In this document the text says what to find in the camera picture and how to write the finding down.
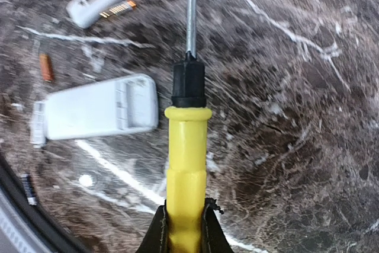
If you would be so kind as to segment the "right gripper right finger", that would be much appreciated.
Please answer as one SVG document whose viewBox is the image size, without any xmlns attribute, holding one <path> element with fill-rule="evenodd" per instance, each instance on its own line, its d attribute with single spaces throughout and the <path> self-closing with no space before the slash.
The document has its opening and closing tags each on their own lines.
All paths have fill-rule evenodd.
<svg viewBox="0 0 379 253">
<path fill-rule="evenodd" d="M 201 252 L 234 253 L 220 226 L 215 212 L 224 214 L 214 198 L 206 198 L 201 218 Z"/>
</svg>

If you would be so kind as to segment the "black gold AAA battery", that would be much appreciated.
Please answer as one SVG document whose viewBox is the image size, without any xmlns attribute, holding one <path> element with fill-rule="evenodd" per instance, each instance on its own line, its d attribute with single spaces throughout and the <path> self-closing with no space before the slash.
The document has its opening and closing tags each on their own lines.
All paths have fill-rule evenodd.
<svg viewBox="0 0 379 253">
<path fill-rule="evenodd" d="M 113 17 L 116 15 L 121 15 L 121 14 L 128 12 L 128 11 L 132 11 L 132 10 L 136 9 L 136 7 L 137 7 L 137 4 L 134 1 L 125 0 L 123 2 L 120 2 L 118 4 L 115 4 L 111 7 L 109 7 L 105 11 L 101 12 L 99 15 L 102 18 L 109 18 L 109 17 Z"/>
</svg>

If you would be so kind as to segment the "orange AAA battery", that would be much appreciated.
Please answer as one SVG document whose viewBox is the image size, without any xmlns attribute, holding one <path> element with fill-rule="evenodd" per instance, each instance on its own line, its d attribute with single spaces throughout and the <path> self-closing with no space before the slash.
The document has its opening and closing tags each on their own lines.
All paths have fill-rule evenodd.
<svg viewBox="0 0 379 253">
<path fill-rule="evenodd" d="M 53 82 L 54 81 L 54 73 L 52 68 L 52 62 L 50 60 L 50 56 L 45 53 L 39 54 L 40 61 L 40 69 L 41 75 L 44 81 Z"/>
</svg>

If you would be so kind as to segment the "white remote control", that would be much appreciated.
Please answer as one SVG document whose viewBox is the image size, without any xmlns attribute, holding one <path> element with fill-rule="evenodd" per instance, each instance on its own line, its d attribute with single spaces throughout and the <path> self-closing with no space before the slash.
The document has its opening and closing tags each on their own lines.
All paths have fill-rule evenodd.
<svg viewBox="0 0 379 253">
<path fill-rule="evenodd" d="M 149 132 L 158 121 L 156 84 L 141 73 L 54 92 L 44 101 L 49 140 Z"/>
</svg>

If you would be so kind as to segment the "yellow handled screwdriver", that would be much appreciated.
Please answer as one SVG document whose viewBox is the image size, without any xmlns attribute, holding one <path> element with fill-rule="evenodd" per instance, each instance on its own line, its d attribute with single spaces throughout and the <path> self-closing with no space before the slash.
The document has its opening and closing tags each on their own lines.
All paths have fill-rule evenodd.
<svg viewBox="0 0 379 253">
<path fill-rule="evenodd" d="M 207 123 L 205 67 L 196 54 L 196 0 L 187 0 L 185 59 L 173 66 L 169 120 L 166 209 L 170 252 L 199 252 L 206 188 Z"/>
</svg>

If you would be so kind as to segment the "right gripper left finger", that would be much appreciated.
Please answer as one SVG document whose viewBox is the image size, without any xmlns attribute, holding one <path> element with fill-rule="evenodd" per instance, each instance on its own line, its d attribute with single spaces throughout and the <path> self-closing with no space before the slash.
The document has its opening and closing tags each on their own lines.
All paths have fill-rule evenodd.
<svg viewBox="0 0 379 253">
<path fill-rule="evenodd" d="M 137 253 L 169 253 L 169 229 L 171 221 L 164 205 L 158 207 Z"/>
</svg>

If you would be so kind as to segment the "white battery compartment cover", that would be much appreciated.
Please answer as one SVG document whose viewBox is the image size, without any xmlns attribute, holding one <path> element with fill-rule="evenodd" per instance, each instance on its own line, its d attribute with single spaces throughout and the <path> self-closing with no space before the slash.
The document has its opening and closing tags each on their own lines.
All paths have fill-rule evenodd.
<svg viewBox="0 0 379 253">
<path fill-rule="evenodd" d="M 36 101 L 30 121 L 30 142 L 34 148 L 41 149 L 46 145 L 44 134 L 44 101 Z"/>
</svg>

